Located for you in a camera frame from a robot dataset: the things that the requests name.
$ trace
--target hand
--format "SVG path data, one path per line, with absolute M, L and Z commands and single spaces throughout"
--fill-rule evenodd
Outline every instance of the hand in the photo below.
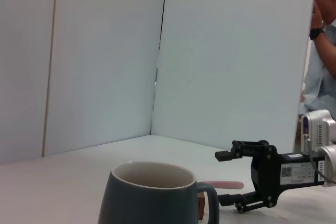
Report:
M 322 28 L 322 14 L 319 7 L 317 6 L 316 1 L 314 1 L 313 15 L 311 18 L 310 29 L 313 28 Z

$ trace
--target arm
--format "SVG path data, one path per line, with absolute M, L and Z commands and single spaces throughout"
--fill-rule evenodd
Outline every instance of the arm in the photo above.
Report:
M 322 15 L 316 3 L 314 3 L 311 29 L 321 28 Z M 320 34 L 315 40 L 314 44 L 322 60 L 325 68 L 329 71 L 330 75 L 336 79 L 336 47 L 330 43 L 325 34 Z

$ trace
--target person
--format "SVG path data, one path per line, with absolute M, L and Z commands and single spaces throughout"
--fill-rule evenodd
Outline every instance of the person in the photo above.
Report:
M 301 115 L 328 110 L 336 118 L 336 0 L 314 0 L 310 39 L 313 41 L 299 108 L 295 151 L 301 149 Z

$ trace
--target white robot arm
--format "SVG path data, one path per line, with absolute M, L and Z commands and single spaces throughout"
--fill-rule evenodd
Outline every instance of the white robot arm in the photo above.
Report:
M 323 186 L 336 186 L 336 122 L 328 110 L 302 116 L 301 139 L 304 154 L 312 156 L 312 152 L 316 152 L 325 156 L 325 166 L 318 167 L 319 174 L 322 173 L 320 176 L 324 178 Z

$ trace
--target qr code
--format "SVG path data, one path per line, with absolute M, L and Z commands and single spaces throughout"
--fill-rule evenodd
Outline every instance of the qr code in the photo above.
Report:
M 283 167 L 281 169 L 282 177 L 291 177 L 292 176 L 292 167 Z

